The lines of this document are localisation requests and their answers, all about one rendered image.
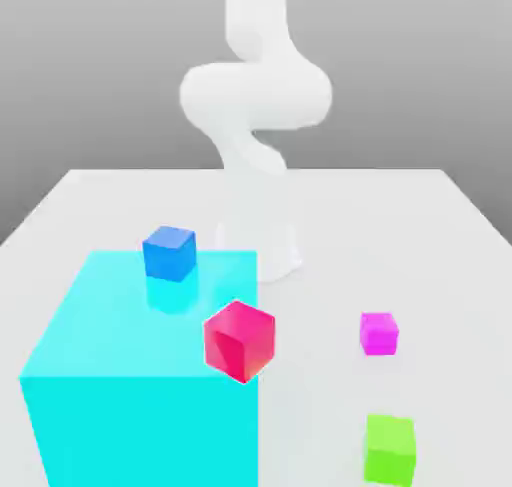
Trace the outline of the small blue cube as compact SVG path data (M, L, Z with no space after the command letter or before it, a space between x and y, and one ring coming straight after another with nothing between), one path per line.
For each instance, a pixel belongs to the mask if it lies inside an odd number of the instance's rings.
M196 234L192 230L160 226L142 243L146 275L181 282L196 265Z

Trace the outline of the small red cube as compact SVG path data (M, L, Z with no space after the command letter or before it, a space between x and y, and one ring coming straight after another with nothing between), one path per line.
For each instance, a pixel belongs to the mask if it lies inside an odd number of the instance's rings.
M235 300L203 325L207 365L246 384L275 354L275 317Z

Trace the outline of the small magenta cube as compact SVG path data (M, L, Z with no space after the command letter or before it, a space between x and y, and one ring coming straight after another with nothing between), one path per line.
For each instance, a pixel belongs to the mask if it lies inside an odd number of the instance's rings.
M367 356L392 356L396 353L399 328L391 313L362 313L360 344Z

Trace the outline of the small green cube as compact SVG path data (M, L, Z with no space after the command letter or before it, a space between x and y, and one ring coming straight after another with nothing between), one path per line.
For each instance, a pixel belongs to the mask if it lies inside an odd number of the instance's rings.
M365 433L364 480L411 487L415 468L414 422L409 418L369 414Z

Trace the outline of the large cyan box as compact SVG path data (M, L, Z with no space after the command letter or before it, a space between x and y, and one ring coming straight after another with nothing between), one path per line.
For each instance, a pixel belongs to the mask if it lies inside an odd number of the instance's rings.
M203 251L180 283L92 252L19 378L49 487L258 487L258 384L208 366L203 340L257 299L251 252Z

